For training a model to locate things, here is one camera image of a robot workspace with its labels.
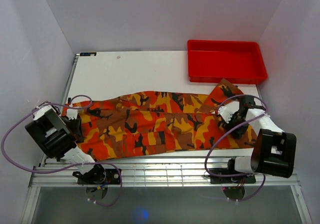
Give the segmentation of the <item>orange camouflage trousers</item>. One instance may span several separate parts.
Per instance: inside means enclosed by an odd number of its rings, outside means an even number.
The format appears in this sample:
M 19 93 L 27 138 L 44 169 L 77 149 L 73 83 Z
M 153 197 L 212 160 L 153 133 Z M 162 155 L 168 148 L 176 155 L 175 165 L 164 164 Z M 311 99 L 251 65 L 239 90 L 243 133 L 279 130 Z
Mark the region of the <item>orange camouflage trousers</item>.
M 73 102 L 84 136 L 79 148 L 93 159 L 147 156 L 173 151 L 252 148 L 251 127 L 241 139 L 227 135 L 215 114 L 221 102 L 241 90 L 221 80 L 212 92 L 145 91 L 104 101 Z

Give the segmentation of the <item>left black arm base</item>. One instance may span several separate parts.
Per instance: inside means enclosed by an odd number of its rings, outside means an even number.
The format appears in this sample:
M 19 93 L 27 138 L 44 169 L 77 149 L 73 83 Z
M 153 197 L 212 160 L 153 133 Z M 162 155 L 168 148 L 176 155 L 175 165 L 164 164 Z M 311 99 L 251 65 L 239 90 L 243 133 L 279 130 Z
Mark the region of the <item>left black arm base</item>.
M 92 169 L 86 174 L 74 171 L 72 174 L 77 178 L 77 184 L 120 184 L 120 175 L 115 169 Z

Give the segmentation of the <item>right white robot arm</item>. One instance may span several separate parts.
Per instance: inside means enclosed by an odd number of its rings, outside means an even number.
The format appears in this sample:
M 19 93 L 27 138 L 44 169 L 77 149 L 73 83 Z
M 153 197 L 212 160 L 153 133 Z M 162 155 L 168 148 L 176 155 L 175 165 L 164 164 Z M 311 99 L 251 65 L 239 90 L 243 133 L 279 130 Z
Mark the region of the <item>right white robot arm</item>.
M 228 161 L 226 177 L 238 182 L 245 174 L 262 173 L 289 178 L 294 170 L 297 139 L 292 133 L 284 132 L 265 114 L 266 108 L 257 105 L 253 96 L 241 96 L 236 103 L 232 101 L 218 110 L 223 129 L 233 130 L 231 136 L 241 139 L 251 127 L 257 135 L 251 156 L 238 156 Z

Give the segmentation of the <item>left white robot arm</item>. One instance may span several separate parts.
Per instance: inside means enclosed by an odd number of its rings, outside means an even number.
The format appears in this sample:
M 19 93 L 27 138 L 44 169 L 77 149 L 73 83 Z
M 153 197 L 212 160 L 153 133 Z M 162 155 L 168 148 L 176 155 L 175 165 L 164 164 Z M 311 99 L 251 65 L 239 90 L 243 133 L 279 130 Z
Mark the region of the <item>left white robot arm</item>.
M 55 107 L 44 103 L 35 109 L 33 121 L 25 129 L 47 157 L 77 164 L 78 171 L 73 176 L 86 184 L 106 183 L 102 165 L 77 145 L 84 140 L 81 122 L 78 110 L 69 108 L 65 116 L 60 116 Z

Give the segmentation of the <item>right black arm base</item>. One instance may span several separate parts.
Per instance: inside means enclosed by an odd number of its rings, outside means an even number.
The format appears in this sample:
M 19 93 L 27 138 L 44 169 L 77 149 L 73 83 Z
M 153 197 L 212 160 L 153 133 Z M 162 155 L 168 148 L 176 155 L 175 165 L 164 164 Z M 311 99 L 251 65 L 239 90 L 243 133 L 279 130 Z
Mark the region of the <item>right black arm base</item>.
M 253 175 L 231 177 L 230 176 L 231 174 L 238 174 L 238 172 L 229 171 L 227 168 L 210 168 L 209 170 L 219 175 L 226 175 L 226 177 L 210 176 L 207 172 L 205 172 L 203 176 L 205 178 L 209 178 L 211 184 L 254 184 L 256 183 L 256 178 Z

